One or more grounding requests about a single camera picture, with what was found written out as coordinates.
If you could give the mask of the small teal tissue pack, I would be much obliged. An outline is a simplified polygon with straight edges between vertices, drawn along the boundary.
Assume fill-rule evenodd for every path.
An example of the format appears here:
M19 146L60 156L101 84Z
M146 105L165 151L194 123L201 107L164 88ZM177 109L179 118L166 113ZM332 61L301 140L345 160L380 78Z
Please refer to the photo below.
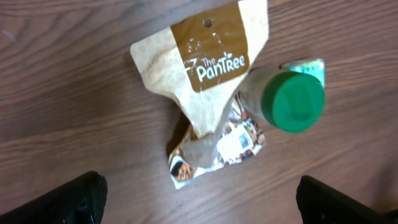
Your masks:
M306 73L317 78L322 87L325 87L325 62L320 58L309 58L284 63L280 66L283 70Z

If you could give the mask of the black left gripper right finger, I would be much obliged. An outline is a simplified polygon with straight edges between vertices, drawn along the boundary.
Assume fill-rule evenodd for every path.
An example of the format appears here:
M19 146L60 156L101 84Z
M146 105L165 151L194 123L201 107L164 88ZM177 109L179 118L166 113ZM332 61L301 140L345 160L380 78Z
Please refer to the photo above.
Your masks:
M309 175L300 179L296 202L303 224L397 224L397 210L379 213Z

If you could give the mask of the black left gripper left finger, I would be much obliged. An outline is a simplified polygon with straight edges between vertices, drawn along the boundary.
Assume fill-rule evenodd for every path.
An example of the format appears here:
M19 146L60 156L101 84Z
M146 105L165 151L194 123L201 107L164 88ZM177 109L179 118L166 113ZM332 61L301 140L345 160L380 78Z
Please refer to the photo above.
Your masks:
M108 185L89 171L1 215L1 223L101 223Z

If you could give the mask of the green lid jar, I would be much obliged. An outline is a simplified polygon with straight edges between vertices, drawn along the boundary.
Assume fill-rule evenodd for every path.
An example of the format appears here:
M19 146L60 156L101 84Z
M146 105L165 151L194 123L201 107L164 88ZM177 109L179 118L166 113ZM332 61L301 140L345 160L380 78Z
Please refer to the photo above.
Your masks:
M312 127L325 107L319 79L291 70L252 70L239 86L238 96L246 111L287 133Z

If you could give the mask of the brown mushroom snack bag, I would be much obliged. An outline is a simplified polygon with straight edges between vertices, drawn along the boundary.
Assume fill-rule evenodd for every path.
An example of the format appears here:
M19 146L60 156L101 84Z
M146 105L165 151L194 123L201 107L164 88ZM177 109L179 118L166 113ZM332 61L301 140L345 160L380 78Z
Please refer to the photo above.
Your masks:
M190 123L169 155L176 189L227 164L222 146L248 140L236 94L268 38L267 1L245 0L194 14L131 45L145 88L173 100Z

